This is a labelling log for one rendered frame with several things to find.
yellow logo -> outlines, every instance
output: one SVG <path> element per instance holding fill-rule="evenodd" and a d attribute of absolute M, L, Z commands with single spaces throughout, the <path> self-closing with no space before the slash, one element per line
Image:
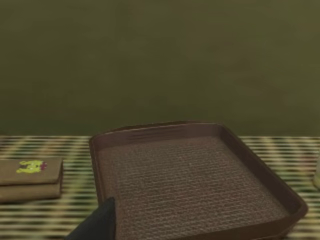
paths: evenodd
<path fill-rule="evenodd" d="M 47 167 L 47 163 L 40 160 L 32 160 L 32 161 L 21 161 L 20 167 L 16 171 L 18 174 L 26 173 L 26 174 L 34 174 L 40 173 L 45 170 Z"/>

olive green wall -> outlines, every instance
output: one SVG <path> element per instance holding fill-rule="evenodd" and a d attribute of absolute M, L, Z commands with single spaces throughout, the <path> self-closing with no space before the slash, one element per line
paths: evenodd
<path fill-rule="evenodd" d="M 0 134 L 191 119 L 320 135 L 319 12 L 318 0 L 2 0 Z"/>

plaid tablecloth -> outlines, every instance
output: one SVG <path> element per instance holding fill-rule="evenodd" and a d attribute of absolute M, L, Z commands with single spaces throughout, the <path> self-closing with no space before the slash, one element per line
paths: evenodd
<path fill-rule="evenodd" d="M 251 137 L 242 140 L 309 206 L 288 240 L 320 240 L 320 192 L 312 185 L 318 137 Z M 0 136 L 0 158 L 64 158 L 62 198 L 0 204 L 0 240 L 63 239 L 96 207 L 87 136 Z"/>

table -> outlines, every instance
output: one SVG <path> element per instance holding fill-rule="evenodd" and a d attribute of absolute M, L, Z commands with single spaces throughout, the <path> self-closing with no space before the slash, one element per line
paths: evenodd
<path fill-rule="evenodd" d="M 242 140 L 309 206 L 288 240 L 320 240 L 320 191 L 312 185 L 320 137 L 243 136 Z M 62 197 L 0 204 L 0 240 L 63 239 L 96 207 L 87 136 L 0 136 L 1 159 L 64 158 Z"/>

tray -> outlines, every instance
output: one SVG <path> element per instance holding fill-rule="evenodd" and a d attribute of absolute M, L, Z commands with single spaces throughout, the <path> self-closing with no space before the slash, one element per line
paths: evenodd
<path fill-rule="evenodd" d="M 119 128 L 89 141 L 99 204 L 116 240 L 276 240 L 306 203 L 222 124 Z"/>

